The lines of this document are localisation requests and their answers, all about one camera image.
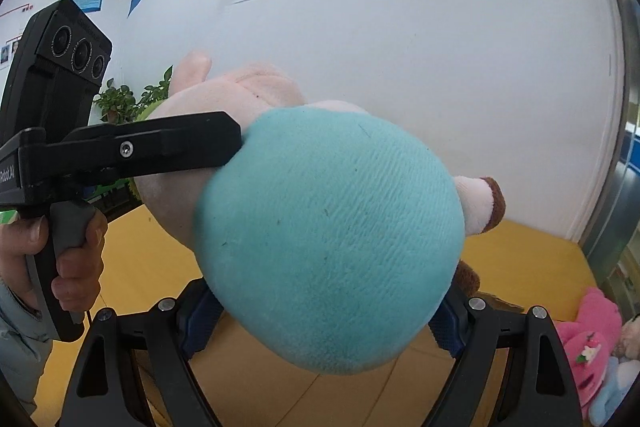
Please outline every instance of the sleeve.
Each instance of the sleeve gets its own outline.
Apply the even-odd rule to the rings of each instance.
[[[0,279],[0,370],[29,415],[36,410],[34,397],[52,343],[42,316]]]

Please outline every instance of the blue gripper pad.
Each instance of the blue gripper pad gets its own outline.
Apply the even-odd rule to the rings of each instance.
[[[454,297],[448,293],[431,317],[429,327],[440,349],[449,351],[456,359],[465,349],[468,338],[468,319],[465,308],[456,305]]]
[[[207,347],[223,311],[222,304],[207,288],[187,319],[184,328],[185,335],[180,349],[187,360],[191,360],[193,355]]]

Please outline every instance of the wooden floor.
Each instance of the wooden floor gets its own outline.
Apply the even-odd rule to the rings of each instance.
[[[482,291],[497,295],[524,309],[542,305],[557,320],[572,320],[585,288],[594,285],[593,276],[576,245],[508,221],[490,233],[469,239],[463,258],[480,274]],[[104,263],[102,292],[94,307],[94,313],[105,306],[114,308],[118,314],[146,311],[161,298],[178,296],[190,280],[200,277],[193,254],[169,237],[145,207],[140,207],[111,223],[106,238]],[[248,343],[253,342],[241,328],[236,326],[235,331],[235,334],[239,335],[238,338],[244,338]],[[399,417],[419,417],[424,407],[430,407],[428,404],[435,401],[451,367],[451,361],[437,350],[428,332],[423,332],[418,337],[412,347],[394,361],[393,368],[380,368],[375,375],[371,372],[360,380],[357,377],[345,377],[353,378],[351,383],[330,377],[312,378],[309,384],[305,383],[306,377],[301,376],[299,386],[304,390],[302,393],[296,391],[298,395],[292,407],[287,405],[282,396],[277,396],[277,393],[273,395],[265,391],[263,407],[271,408],[267,411],[271,416],[265,425],[404,427],[404,424],[401,426],[398,423]],[[81,340],[73,344],[57,343],[54,346],[36,396],[38,410],[33,418],[40,427],[52,427],[60,417],[66,383],[80,344]],[[223,345],[224,342],[220,341],[215,346],[216,352],[207,348],[207,353],[193,360],[192,367],[198,379],[200,375],[205,378],[207,373],[211,373],[206,367],[207,360],[210,357],[220,358]],[[247,349],[262,349],[255,343],[251,346],[253,347]],[[403,373],[403,366],[415,367],[417,362],[412,353],[420,353],[420,350],[429,357],[428,371],[416,373],[414,370]],[[211,395],[207,396],[211,396],[210,400],[216,410],[220,407],[230,408],[232,404],[235,409],[243,409],[239,407],[239,403],[244,402],[247,395],[240,394],[240,387],[246,386],[248,381],[259,382],[260,373],[264,369],[259,367],[259,364],[272,355],[266,352],[260,356],[262,358],[256,355],[254,365],[250,363],[251,358],[244,354],[238,357],[235,364],[228,361],[223,367],[218,366],[218,372],[228,367],[229,374],[235,372],[237,375],[244,375],[244,380],[238,383],[236,395],[236,388],[229,384],[228,378],[225,385],[208,384],[210,391],[207,393],[210,392]],[[486,424],[492,409],[492,394],[497,392],[502,376],[502,367],[504,357],[499,355],[492,370],[486,397],[476,418],[478,425]],[[358,385],[366,388],[366,392],[373,396],[374,400],[365,400],[363,394],[358,391]],[[403,392],[403,389],[415,387],[422,390],[422,400],[418,405],[412,402],[413,394]],[[260,402],[260,397],[257,396],[256,400]],[[340,418],[336,418],[332,416],[332,408],[320,407],[321,403],[338,403],[346,412]],[[277,404],[280,404],[279,407],[284,413],[275,410]],[[153,412],[158,424],[166,425],[160,413],[156,410]],[[242,425],[260,427],[262,424],[258,425],[251,418],[230,417],[228,427]]]

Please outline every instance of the stuffed pig toy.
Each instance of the stuffed pig toy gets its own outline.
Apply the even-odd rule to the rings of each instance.
[[[351,103],[305,103],[269,66],[207,80],[211,65],[188,55],[146,117],[225,111],[242,148],[220,169],[136,178],[143,203],[283,359],[348,375],[398,356],[442,301],[465,237],[502,219],[500,188],[452,178],[420,140]]]

